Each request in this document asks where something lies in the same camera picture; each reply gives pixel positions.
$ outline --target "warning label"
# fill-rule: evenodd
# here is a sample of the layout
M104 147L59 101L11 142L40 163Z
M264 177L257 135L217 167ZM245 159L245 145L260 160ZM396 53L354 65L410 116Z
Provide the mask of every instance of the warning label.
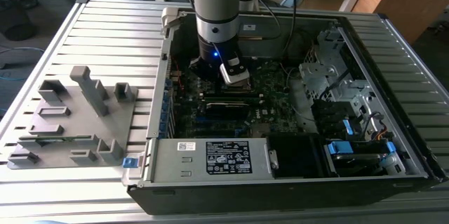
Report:
M210 175L253 173L246 141L208 141L205 155Z

